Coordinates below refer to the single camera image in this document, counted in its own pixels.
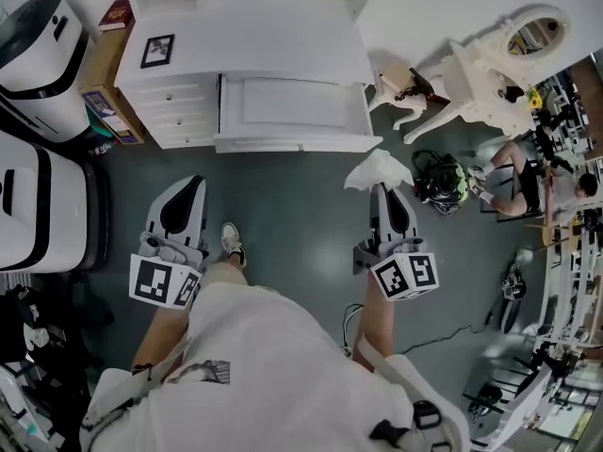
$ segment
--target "knee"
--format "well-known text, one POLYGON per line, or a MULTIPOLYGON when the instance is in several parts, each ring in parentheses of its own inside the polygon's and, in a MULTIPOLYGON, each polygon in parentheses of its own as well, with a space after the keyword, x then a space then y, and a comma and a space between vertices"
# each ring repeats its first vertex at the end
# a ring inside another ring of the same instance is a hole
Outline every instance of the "knee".
POLYGON ((512 140, 505 144, 506 148, 511 151, 511 153, 521 153, 521 148, 515 144, 512 140))
POLYGON ((521 216, 526 212, 525 206, 523 206, 521 202, 503 201, 495 198, 493 205, 500 214, 505 216, 516 217, 521 216))

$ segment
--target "book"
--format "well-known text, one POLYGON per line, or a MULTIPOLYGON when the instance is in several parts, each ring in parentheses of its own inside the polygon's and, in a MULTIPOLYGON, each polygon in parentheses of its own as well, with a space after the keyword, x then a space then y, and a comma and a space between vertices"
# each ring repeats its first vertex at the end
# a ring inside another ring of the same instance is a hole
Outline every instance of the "book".
POLYGON ((101 31, 126 28, 132 20, 132 8, 129 0, 116 0, 98 24, 101 31))

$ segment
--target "wire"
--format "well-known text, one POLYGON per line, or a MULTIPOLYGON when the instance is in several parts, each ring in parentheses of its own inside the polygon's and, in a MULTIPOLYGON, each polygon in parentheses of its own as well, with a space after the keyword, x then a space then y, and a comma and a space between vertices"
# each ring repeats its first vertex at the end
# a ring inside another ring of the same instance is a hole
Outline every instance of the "wire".
POLYGON ((364 307, 365 305, 362 303, 352 303, 346 307, 346 311, 343 314, 343 346, 341 347, 341 350, 347 357, 351 355, 350 345, 348 344, 348 325, 350 324, 351 318, 360 312, 364 307))
POLYGON ((417 345, 412 345, 411 347, 408 347, 405 350, 403 350, 400 353, 400 355, 406 355, 409 351, 412 351, 416 348, 426 347, 427 345, 432 345, 434 343, 446 342, 447 340, 451 340, 456 335, 458 335, 461 331, 464 331, 464 330, 470 330, 471 333, 473 333, 474 335, 477 335, 478 333, 482 333, 483 331, 485 331, 488 328, 488 326, 492 322, 492 319, 494 318, 493 310, 494 310, 495 306, 497 306, 498 300, 501 298, 502 298, 501 295, 497 295, 497 298, 494 300, 494 303, 490 307, 490 311, 488 312, 488 315, 486 316, 486 319, 483 322, 483 327, 481 327, 479 330, 473 330, 473 325, 466 325, 464 327, 456 329, 456 331, 454 331, 454 333, 449 336, 441 336, 440 338, 435 338, 434 340, 429 340, 427 342, 419 343, 417 345))
POLYGON ((447 340, 451 340, 452 338, 454 338, 456 335, 458 335, 463 330, 471 330, 471 332, 473 334, 478 334, 478 333, 481 333, 482 331, 484 331, 486 328, 487 328, 487 325, 484 325, 484 327, 481 328, 480 330, 474 331, 472 325, 467 325, 466 327, 461 327, 461 328, 457 329, 452 335, 442 336, 440 338, 436 338, 435 340, 430 340, 428 342, 419 343, 418 345, 412 345, 411 347, 408 347, 405 350, 403 350, 400 353, 400 355, 406 355, 409 351, 414 350, 415 348, 425 347, 427 345, 431 345, 434 343, 446 342, 447 340))

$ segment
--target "shoe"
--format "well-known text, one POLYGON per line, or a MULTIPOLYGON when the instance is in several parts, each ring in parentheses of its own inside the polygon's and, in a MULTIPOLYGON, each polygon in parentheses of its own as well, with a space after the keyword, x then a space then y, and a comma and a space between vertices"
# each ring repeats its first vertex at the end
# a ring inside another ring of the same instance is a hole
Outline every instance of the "shoe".
POLYGON ((230 257, 234 252, 239 253, 242 261, 241 266, 245 267, 247 265, 245 250, 241 245, 238 229, 232 222, 225 222, 222 224, 221 241, 222 247, 224 248, 224 251, 226 251, 226 255, 230 257))
POLYGON ((480 166, 471 166, 470 168, 467 168, 467 174, 469 174, 469 176, 471 177, 478 179, 479 181, 486 180, 486 175, 484 174, 483 169, 480 168, 480 166))
POLYGON ((486 188, 483 186, 483 182, 474 177, 469 178, 469 187, 471 188, 471 191, 473 191, 473 194, 475 194, 477 197, 481 196, 481 193, 486 190, 486 188))

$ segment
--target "floor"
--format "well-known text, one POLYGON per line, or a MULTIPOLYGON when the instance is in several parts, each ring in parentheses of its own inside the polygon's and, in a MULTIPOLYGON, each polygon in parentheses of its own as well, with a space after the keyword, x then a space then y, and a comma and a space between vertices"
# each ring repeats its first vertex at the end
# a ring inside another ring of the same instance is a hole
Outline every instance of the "floor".
MULTIPOLYGON (((373 113, 373 127, 383 136, 380 147, 409 167, 416 150, 452 153, 463 160, 468 150, 499 136, 484 124, 456 120, 406 146, 401 140, 405 129, 391 130, 400 112, 381 107, 373 113)), ((90 284, 116 322, 87 334, 92 351, 106 366, 129 367, 154 312, 153 306, 128 298, 129 255, 138 248, 153 199, 192 174, 208 182, 205 239, 212 256, 220 251, 221 224, 232 220, 248 253, 249 281, 298 302, 341 343, 344 309, 363 299, 366 282, 365 276, 351 275, 351 250, 368 237, 368 193, 344 190, 343 183, 364 158, 351 153, 216 154, 213 148, 163 152, 154 144, 122 146, 108 153, 101 162, 112 185, 112 243, 106 267, 90 275, 90 284)), ((415 199, 409 186, 402 192, 415 207, 419 231, 435 253, 440 288, 397 304, 397 351, 466 325, 481 329, 516 249, 540 246, 538 232, 525 228, 524 221, 497 224, 494 215, 480 213, 473 197, 455 215, 443 217, 415 199)), ((515 326, 518 331, 538 318, 544 267, 545 254, 536 253, 527 270, 529 292, 515 326)), ((478 334, 461 331, 451 340, 414 349, 409 357, 436 390, 465 408, 461 393, 467 385, 481 386, 475 370, 484 357, 525 345, 522 336, 504 336, 496 324, 478 334)))

